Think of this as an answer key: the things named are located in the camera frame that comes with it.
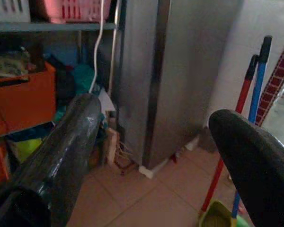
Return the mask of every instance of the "blue broom handle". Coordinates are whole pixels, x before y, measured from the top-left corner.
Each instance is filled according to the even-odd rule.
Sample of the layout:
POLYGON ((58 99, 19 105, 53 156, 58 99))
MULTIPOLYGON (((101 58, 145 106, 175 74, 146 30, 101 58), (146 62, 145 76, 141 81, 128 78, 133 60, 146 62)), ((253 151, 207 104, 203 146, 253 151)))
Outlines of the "blue broom handle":
MULTIPOLYGON (((268 57, 269 57, 271 41, 272 41, 272 37, 270 35, 265 36, 262 47, 261 47, 261 51, 260 51, 259 65, 257 68, 257 80, 256 80, 255 87, 252 93, 252 99, 251 99, 250 110, 249 110, 249 115, 248 115, 248 120, 251 123, 256 122, 257 107, 258 107, 258 103, 260 100, 260 94, 261 94, 263 79, 265 75, 266 64, 267 64, 268 57)), ((240 195, 238 191, 236 191, 234 201, 233 201, 232 212, 231 212, 231 217, 233 219, 237 218, 239 202, 240 202, 240 195)))
POLYGON ((260 100, 265 70, 266 70, 266 63, 259 63, 259 66, 257 68, 257 80, 256 80, 256 84, 255 84, 253 94, 252 94, 250 112, 248 116, 248 120, 251 123, 256 122, 257 107, 258 107, 259 100, 260 100))

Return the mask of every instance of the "mop handle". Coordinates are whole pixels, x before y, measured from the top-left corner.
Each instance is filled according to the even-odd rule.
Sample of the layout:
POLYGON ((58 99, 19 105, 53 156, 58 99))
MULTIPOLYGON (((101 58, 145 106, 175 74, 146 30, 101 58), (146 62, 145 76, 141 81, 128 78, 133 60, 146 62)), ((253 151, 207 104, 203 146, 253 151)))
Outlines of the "mop handle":
MULTIPOLYGON (((251 84, 251 81, 252 81, 254 74, 255 74, 257 61, 258 61, 258 55, 255 54, 255 55, 252 56, 252 58, 250 60, 249 67, 247 69, 247 72, 246 72, 246 75, 245 75, 245 78, 244 78, 244 83, 243 83, 243 86, 242 86, 242 89, 241 89, 241 92, 240 92, 240 96, 239 96, 239 99, 238 99, 238 102, 237 102, 236 112, 238 112, 238 113, 241 113, 242 110, 243 110, 243 106, 245 104, 245 100, 246 100, 246 97, 248 95, 250 84, 251 84)), ((214 173, 214 176, 213 176, 213 180, 211 182, 211 185, 208 189, 208 192, 207 192, 206 198, 204 200, 203 206, 201 208, 201 213, 207 211, 210 200, 213 197, 214 190, 217 186, 221 172, 223 170, 223 166, 224 166, 224 163, 223 163, 222 158, 220 157, 218 165, 217 165, 215 173, 214 173)))
POLYGON ((250 84, 252 82, 252 79, 253 79, 255 71, 256 71, 258 59, 259 59, 259 56, 256 55, 256 54, 254 54, 251 57, 249 67, 247 69, 247 72, 246 72, 246 75, 245 75, 245 78, 244 78, 244 83, 243 83, 243 86, 242 86, 242 89, 241 89, 241 92, 240 92, 240 95, 239 95, 239 99, 238 99, 238 102, 237 102, 237 106, 236 106, 236 112, 238 112, 238 113, 242 113, 242 110, 243 110, 243 107, 244 107, 244 104, 245 104, 245 100, 246 100, 246 97, 248 95, 248 91, 249 91, 249 88, 250 88, 250 84))
MULTIPOLYGON (((272 41, 271 36, 268 35, 268 36, 264 37, 264 41, 263 41, 261 51, 260 51, 260 56, 258 58, 259 66, 258 66, 258 69, 257 69, 257 79, 256 79, 256 84, 255 84, 255 87, 254 87, 254 90, 253 90, 253 93, 252 93, 250 111, 249 111, 249 116, 248 116, 248 120, 251 123, 255 123, 255 121, 256 121, 257 107, 258 107, 258 103, 259 103, 259 99, 260 99, 261 88, 262 88, 262 84, 263 84, 263 78, 264 78, 264 74, 265 74, 266 64, 267 64, 268 57, 269 57, 271 41, 272 41)), ((238 191, 236 191, 235 197, 234 197, 234 202, 233 202, 233 207, 232 207, 232 213, 231 213, 231 217, 232 217, 232 226, 231 227, 235 227, 236 222, 233 221, 233 220, 235 220, 237 218, 239 202, 240 202, 240 195, 239 195, 238 191)))
POLYGON ((266 64, 268 61, 270 47, 271 47, 271 41, 272 41, 272 37, 270 35, 265 36, 262 47, 261 47, 261 51, 260 51, 259 66, 257 69, 257 80, 256 80, 255 88, 252 94, 250 112, 248 116, 248 120, 251 123, 254 123, 256 121, 257 106, 258 106, 259 99, 260 99, 261 88, 262 88, 264 74, 266 70, 266 64))

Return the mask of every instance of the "yellow object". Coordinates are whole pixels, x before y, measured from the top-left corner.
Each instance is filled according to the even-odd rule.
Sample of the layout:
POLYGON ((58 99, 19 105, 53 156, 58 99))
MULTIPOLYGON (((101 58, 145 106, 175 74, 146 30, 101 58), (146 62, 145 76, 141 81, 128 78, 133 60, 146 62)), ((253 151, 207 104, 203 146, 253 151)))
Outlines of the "yellow object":
POLYGON ((199 215, 198 215, 199 220, 203 217, 203 215, 204 215, 203 210, 200 210, 199 215))
POLYGON ((16 143, 20 162, 24 162, 42 143, 41 138, 16 143))
POLYGON ((248 223, 239 215, 231 218, 231 212, 219 201, 213 201, 207 212, 200 213, 198 227, 248 227, 248 223))
POLYGON ((231 227, 237 226, 237 219, 231 218, 231 227))

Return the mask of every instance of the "shelf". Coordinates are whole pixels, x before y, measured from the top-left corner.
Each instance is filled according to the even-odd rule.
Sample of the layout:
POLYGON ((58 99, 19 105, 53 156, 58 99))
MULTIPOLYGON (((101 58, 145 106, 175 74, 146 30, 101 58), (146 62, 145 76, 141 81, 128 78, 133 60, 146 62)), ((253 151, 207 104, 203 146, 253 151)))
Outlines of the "shelf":
POLYGON ((15 130, 15 131, 9 131, 7 134, 0 134, 0 138, 1 137, 4 137, 4 136, 7 136, 7 135, 10 135, 10 134, 13 134, 13 133, 16 133, 16 132, 20 132, 20 131, 23 131, 23 130, 26 130, 26 129, 31 129, 31 128, 34 128, 38 125, 42 125, 42 124, 46 124, 46 123, 49 123, 49 122, 43 122, 43 123, 40 123, 40 124, 36 124, 36 125, 32 125, 31 127, 28 127, 28 128, 23 128, 23 129, 20 129, 20 130, 15 130))
MULTIPOLYGON (((104 24, 104 30, 114 30, 114 23, 104 24)), ((0 32, 97 31, 100 24, 0 23, 0 32)))

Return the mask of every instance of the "stainless steel refrigerator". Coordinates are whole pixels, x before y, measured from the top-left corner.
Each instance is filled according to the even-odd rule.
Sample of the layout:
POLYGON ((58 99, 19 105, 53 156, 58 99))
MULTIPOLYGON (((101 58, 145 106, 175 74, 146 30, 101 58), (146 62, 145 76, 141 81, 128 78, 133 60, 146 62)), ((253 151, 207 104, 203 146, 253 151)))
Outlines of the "stainless steel refrigerator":
POLYGON ((117 75, 119 128, 152 169, 203 127, 240 0, 128 0, 117 75))

